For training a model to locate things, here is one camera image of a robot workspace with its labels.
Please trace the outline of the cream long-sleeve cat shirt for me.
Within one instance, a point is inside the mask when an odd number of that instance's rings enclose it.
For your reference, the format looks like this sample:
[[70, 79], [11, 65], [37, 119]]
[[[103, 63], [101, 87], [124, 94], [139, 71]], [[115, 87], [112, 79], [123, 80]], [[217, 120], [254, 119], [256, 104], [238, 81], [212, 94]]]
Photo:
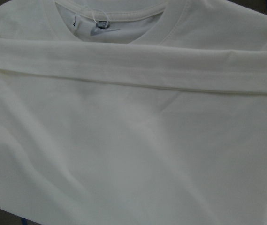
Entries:
[[267, 225], [267, 15], [227, 0], [1, 5], [0, 209]]

